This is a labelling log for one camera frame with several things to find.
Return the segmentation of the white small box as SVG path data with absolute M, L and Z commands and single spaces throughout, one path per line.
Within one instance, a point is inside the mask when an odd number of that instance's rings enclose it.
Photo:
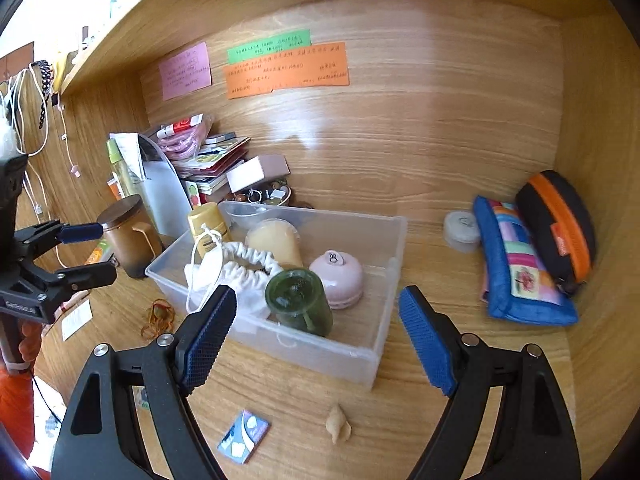
M 227 172 L 232 193 L 255 185 L 286 177 L 290 174 L 288 162 L 282 155 L 258 155 Z

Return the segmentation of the clear plastic storage box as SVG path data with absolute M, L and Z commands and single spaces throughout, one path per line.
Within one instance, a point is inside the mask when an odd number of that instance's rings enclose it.
M 239 289 L 232 339 L 276 359 L 371 388 L 404 256 L 404 217 L 257 206 L 219 207 L 235 246 L 278 266 L 227 258 L 256 276 Z

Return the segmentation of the round white tin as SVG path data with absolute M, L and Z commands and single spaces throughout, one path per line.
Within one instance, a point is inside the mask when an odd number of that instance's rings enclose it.
M 480 247 L 480 228 L 472 212 L 448 212 L 442 224 L 442 232 L 447 245 L 458 252 L 468 254 Z

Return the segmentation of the pink paper note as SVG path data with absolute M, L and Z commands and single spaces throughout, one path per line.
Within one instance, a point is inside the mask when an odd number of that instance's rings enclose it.
M 164 101 L 209 87 L 212 84 L 208 50 L 200 42 L 158 64 Z

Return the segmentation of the cream plastic cup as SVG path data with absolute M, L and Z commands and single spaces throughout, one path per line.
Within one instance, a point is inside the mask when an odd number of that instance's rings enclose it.
M 271 252 L 282 268 L 304 266 L 298 231 L 285 220 L 270 218 L 257 223 L 247 232 L 245 245 L 261 252 Z

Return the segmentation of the dark green glass jar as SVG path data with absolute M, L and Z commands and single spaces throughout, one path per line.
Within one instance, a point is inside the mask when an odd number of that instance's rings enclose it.
M 319 337 L 331 333 L 332 310 L 322 281 L 311 270 L 295 268 L 278 273 L 266 286 L 265 300 L 281 325 Z

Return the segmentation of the brown mug with lid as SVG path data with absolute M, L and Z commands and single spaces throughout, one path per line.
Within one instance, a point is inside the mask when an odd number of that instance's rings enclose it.
M 144 278 L 145 269 L 164 251 L 142 197 L 134 194 L 108 206 L 96 219 L 119 265 L 130 278 Z

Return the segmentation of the white drawstring pouch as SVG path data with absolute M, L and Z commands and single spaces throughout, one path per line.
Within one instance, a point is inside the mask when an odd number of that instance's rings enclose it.
M 194 242 L 190 262 L 184 266 L 188 283 L 186 313 L 200 312 L 218 286 L 228 286 L 235 293 L 236 313 L 241 315 L 232 327 L 239 333 L 254 334 L 256 328 L 244 318 L 269 318 L 265 289 L 283 268 L 271 252 L 261 252 L 241 242 L 224 242 L 217 232 L 209 231 L 208 235 L 215 242 L 214 248 L 201 258 Z

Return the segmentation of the orange green glue tube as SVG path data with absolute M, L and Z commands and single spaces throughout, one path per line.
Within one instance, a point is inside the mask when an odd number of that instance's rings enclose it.
M 86 264 L 109 262 L 112 260 L 113 255 L 114 252 L 110 243 L 105 238 L 101 238 L 99 243 L 96 244 L 96 247 L 93 248 L 93 251 L 87 258 Z

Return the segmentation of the bowl of trinkets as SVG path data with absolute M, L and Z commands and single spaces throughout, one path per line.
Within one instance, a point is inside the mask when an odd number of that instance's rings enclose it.
M 230 193 L 228 200 L 254 205 L 286 206 L 293 198 L 293 189 L 288 180 L 280 178 L 270 182 L 255 184 L 252 188 Z

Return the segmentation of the yellow lotion bottle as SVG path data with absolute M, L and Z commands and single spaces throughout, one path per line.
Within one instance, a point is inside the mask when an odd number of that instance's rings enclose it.
M 215 246 L 214 240 L 208 235 L 209 231 L 217 232 L 224 242 L 230 242 L 228 226 L 215 203 L 196 206 L 186 217 L 190 231 L 196 243 L 196 250 L 201 258 Z

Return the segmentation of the small blue card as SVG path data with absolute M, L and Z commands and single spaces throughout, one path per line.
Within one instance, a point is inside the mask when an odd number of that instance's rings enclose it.
M 253 455 L 270 429 L 270 422 L 253 412 L 244 410 L 234 420 L 227 433 L 217 445 L 229 460 L 243 465 Z

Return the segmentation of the blue patchwork pouch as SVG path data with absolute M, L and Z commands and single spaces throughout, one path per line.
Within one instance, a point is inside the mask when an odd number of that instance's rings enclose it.
M 556 287 L 515 206 L 477 196 L 473 214 L 485 257 L 488 314 L 527 325 L 576 324 L 573 301 Z

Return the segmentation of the fruit pattern box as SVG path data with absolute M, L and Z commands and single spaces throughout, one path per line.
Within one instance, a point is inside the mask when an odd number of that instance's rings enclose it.
M 188 196 L 191 208 L 194 209 L 198 206 L 201 206 L 201 194 L 198 189 L 198 185 L 195 182 L 189 180 L 183 180 L 183 187 L 186 190 L 186 196 Z

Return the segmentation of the brown rubber bands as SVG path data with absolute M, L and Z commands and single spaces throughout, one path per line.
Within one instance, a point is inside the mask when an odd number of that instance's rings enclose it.
M 165 299 L 154 300 L 146 310 L 146 321 L 140 330 L 144 340 L 153 340 L 164 333 L 172 333 L 175 325 L 175 310 Z

